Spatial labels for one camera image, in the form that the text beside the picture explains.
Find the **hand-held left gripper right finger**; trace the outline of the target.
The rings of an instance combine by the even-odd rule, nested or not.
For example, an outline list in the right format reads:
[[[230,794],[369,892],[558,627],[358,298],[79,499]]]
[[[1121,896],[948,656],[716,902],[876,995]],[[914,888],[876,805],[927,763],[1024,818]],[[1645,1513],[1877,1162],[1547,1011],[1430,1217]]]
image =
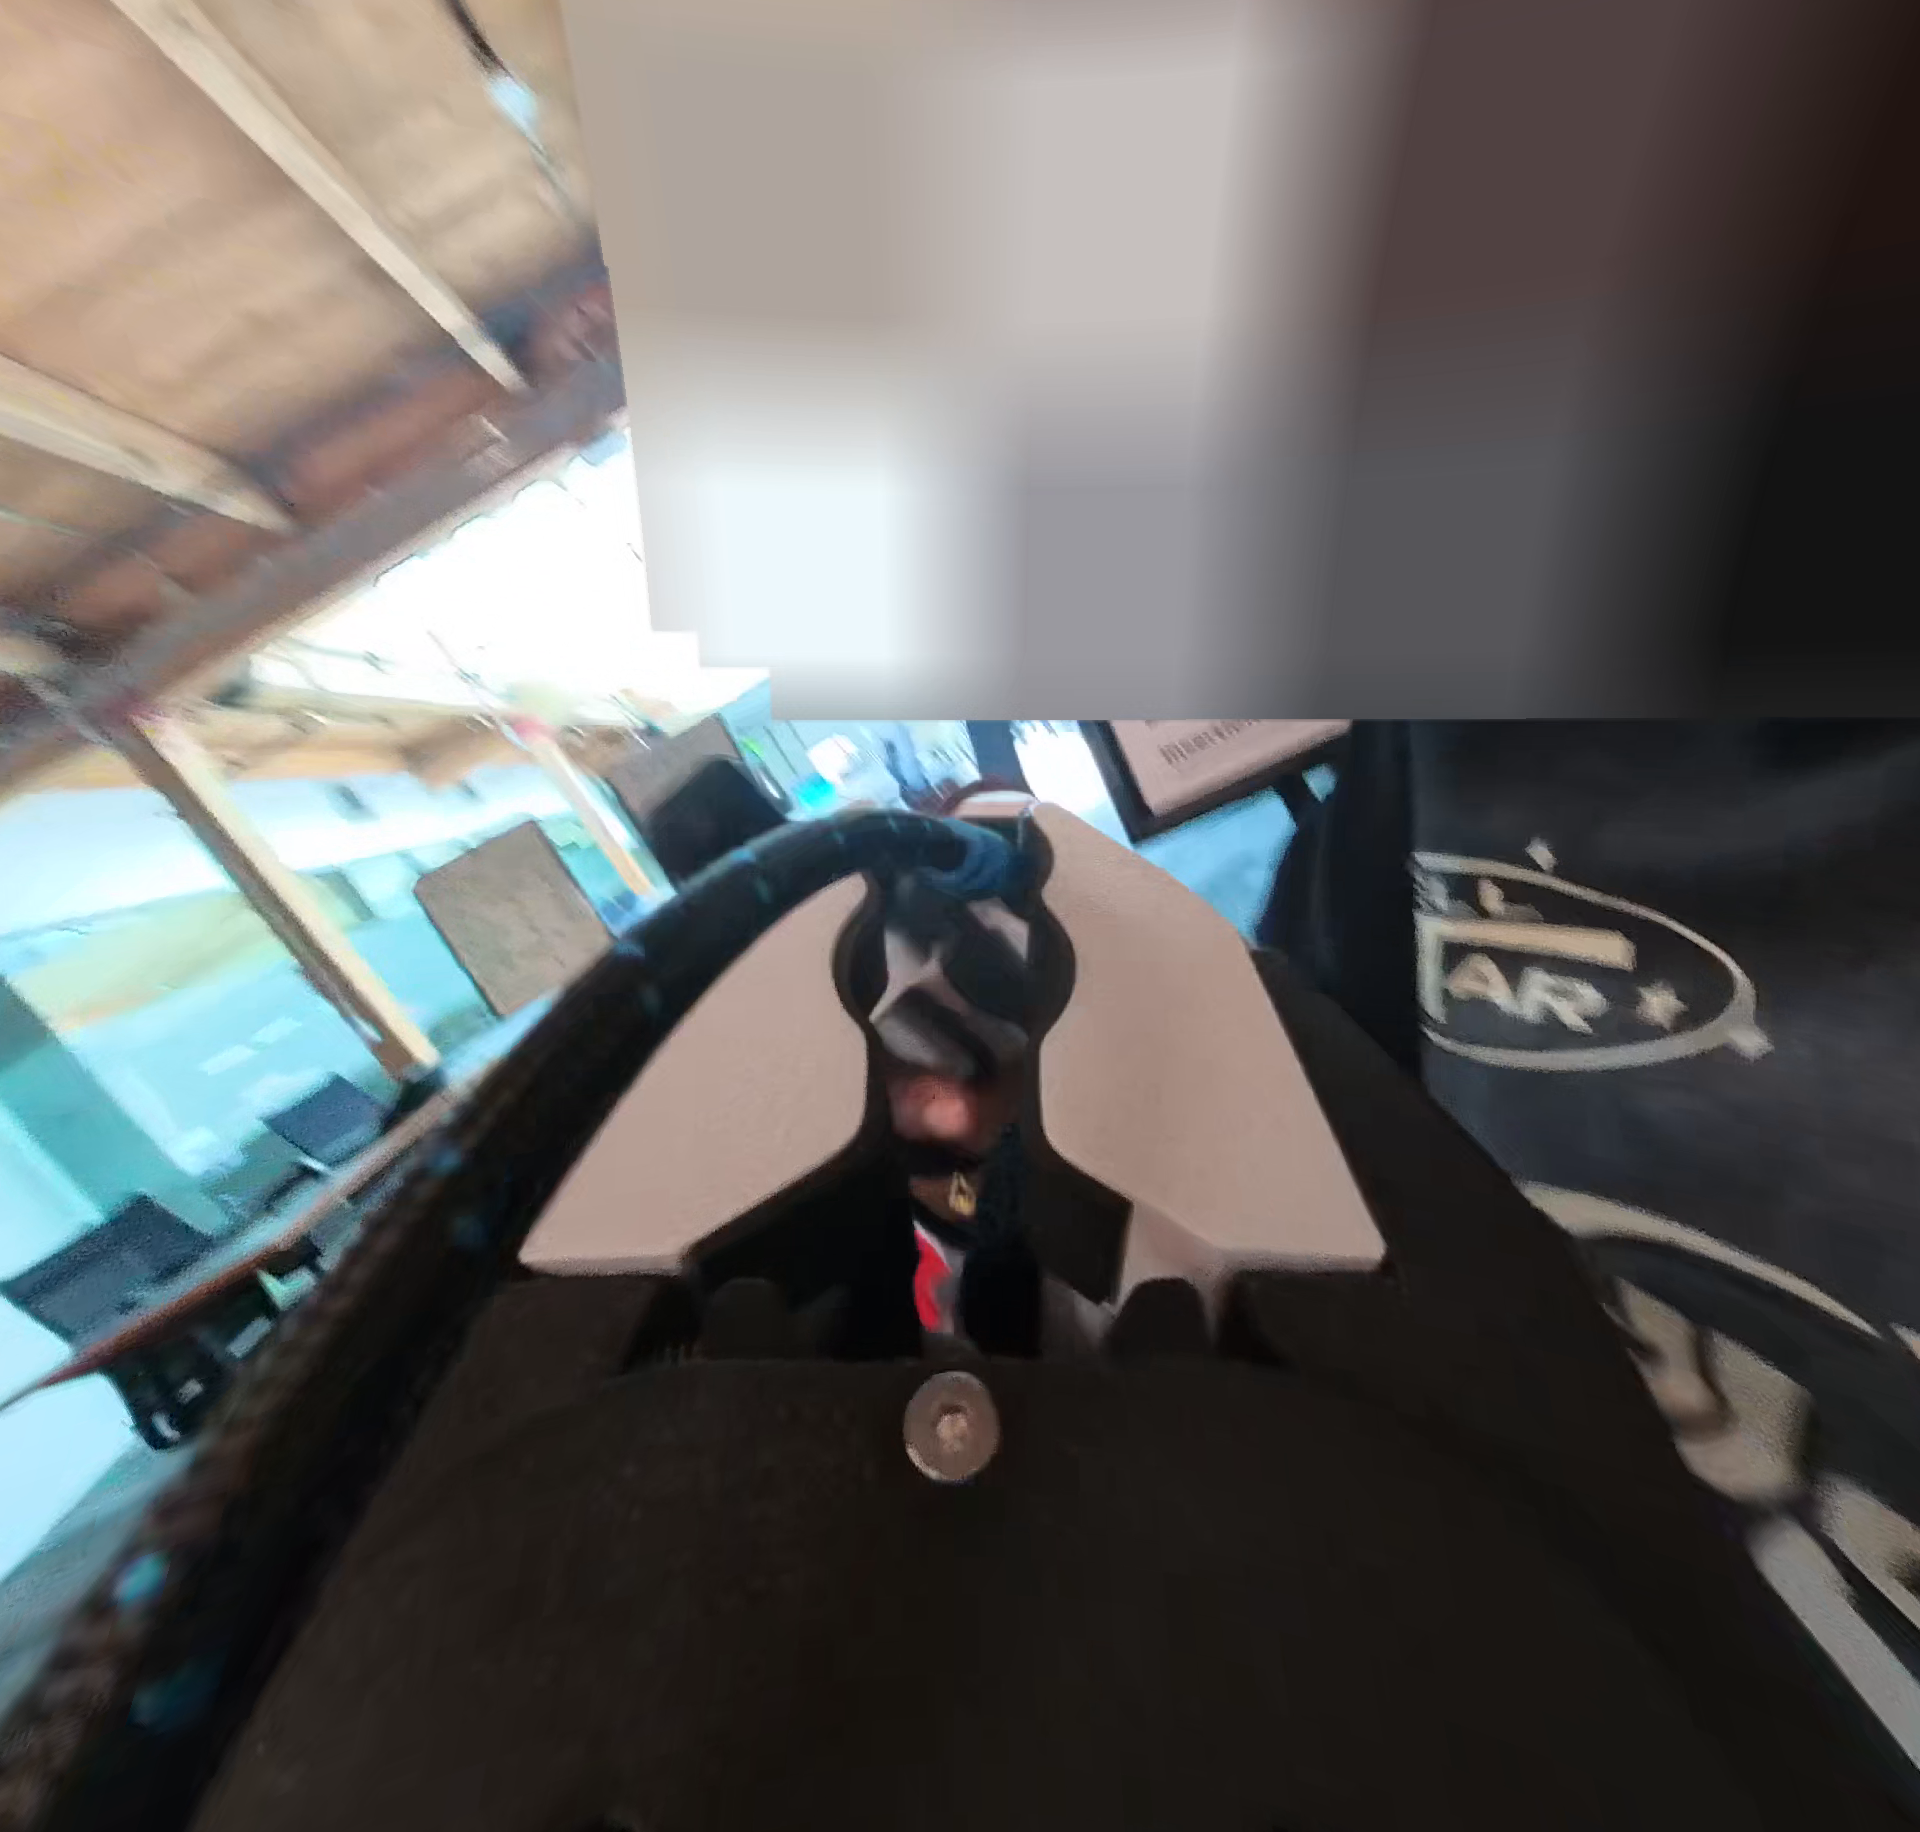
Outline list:
[[[1251,950],[1187,885],[1034,806],[1024,1224],[1087,1302],[1374,1273],[1387,1246]]]

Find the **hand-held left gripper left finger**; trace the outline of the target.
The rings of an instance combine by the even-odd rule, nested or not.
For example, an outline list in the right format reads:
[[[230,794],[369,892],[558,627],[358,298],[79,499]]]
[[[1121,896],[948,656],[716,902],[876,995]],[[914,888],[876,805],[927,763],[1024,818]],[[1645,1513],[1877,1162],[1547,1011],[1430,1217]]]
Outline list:
[[[889,1228],[879,919],[876,881],[849,875],[760,933],[621,1091],[519,1269],[858,1279]]]

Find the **braided hdmi cable green plugs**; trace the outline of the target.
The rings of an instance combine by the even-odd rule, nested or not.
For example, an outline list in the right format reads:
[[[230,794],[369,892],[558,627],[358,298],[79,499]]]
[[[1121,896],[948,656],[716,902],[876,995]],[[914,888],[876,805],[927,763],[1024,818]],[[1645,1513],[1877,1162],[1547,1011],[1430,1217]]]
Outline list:
[[[1011,824],[859,812],[724,856],[574,980],[488,1078],[372,1173],[372,1209],[212,1412],[179,1482],[5,1713],[3,1824],[184,1829],[476,1313],[640,1065],[765,933],[849,878],[1029,885]]]

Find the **handwritten whiteboard on stand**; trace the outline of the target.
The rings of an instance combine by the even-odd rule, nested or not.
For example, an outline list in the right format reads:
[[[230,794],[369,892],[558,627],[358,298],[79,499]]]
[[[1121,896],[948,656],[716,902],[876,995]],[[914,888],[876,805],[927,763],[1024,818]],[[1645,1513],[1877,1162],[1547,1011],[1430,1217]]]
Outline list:
[[[574,983],[614,937],[531,818],[420,875],[413,898],[500,1021]]]

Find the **black framed tag sign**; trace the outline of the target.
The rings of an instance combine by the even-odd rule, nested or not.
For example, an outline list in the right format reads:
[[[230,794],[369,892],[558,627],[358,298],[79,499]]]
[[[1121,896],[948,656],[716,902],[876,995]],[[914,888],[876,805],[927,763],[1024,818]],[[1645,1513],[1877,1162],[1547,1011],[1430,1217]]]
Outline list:
[[[1083,720],[1108,801],[1130,845],[1272,794],[1289,817],[1320,797],[1314,771],[1333,769],[1349,720]]]

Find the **black printed sweatshirt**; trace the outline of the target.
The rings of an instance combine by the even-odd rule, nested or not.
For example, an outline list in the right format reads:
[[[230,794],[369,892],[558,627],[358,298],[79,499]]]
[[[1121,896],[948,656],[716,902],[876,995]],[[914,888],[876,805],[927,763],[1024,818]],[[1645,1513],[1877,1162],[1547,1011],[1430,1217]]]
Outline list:
[[[1570,1237],[1914,1761],[1915,720],[1365,723],[1309,797],[1258,944]]]

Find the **wooden office desk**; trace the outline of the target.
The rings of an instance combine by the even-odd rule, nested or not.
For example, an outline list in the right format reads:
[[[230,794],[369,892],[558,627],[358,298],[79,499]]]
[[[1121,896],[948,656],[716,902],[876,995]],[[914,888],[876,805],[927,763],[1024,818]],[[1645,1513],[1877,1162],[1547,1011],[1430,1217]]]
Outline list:
[[[280,1278],[300,1269],[307,1246],[320,1233],[355,1231],[389,1197],[413,1153],[447,1131],[455,1114],[490,1081],[500,1064],[502,1058],[486,1061],[444,1085],[355,1162],[324,1176],[315,1192],[295,1198],[280,1215],[249,1224],[169,1279],[134,1291],[118,1321],[79,1339],[60,1366],[43,1369],[5,1395],[3,1411],[11,1412],[39,1393],[98,1379],[164,1344],[189,1339],[230,1293],[251,1279]]]

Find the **black office chair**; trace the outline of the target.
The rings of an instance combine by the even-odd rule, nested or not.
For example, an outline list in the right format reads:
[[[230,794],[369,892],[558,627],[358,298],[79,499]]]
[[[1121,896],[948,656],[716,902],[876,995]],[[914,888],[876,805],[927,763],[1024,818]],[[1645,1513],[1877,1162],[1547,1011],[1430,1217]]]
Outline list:
[[[147,1293],[191,1269],[212,1237],[149,1197],[137,1197],[110,1219],[75,1234],[36,1264],[3,1281],[3,1297],[68,1348],[93,1341],[145,1312]],[[126,1407],[133,1431],[152,1452],[184,1445],[221,1387],[221,1359],[194,1325],[164,1325],[156,1339],[112,1356],[110,1387]]]

